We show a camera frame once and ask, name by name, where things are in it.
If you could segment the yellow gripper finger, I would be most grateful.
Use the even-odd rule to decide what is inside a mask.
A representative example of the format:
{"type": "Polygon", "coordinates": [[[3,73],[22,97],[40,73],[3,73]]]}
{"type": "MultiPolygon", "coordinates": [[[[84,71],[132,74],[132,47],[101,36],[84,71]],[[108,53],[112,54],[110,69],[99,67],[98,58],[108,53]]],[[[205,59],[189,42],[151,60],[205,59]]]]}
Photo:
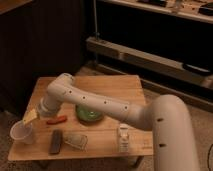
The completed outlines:
{"type": "Polygon", "coordinates": [[[22,122],[24,125],[28,125],[38,118],[39,114],[35,109],[32,109],[31,111],[29,111],[27,114],[24,115],[22,122]]]}

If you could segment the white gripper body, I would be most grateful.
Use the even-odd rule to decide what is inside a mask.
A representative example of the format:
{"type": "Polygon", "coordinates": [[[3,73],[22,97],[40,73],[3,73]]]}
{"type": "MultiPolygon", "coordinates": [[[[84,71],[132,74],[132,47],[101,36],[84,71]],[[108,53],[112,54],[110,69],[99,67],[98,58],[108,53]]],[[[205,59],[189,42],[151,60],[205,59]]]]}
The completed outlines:
{"type": "Polygon", "coordinates": [[[59,103],[49,97],[44,97],[40,100],[37,106],[37,112],[43,117],[55,116],[59,111],[59,103]]]}

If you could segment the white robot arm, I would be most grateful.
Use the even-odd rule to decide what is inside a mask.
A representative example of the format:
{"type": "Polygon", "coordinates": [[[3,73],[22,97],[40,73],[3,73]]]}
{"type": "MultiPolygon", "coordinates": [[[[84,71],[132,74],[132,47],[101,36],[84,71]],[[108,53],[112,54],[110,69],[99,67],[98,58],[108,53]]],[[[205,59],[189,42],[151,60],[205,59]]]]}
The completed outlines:
{"type": "Polygon", "coordinates": [[[200,171],[190,113],[175,95],[161,95],[142,106],[76,88],[74,77],[63,73],[49,83],[45,95],[36,108],[25,114],[23,122],[29,124],[41,116],[55,116],[63,103],[80,105],[151,131],[155,171],[200,171]]]}

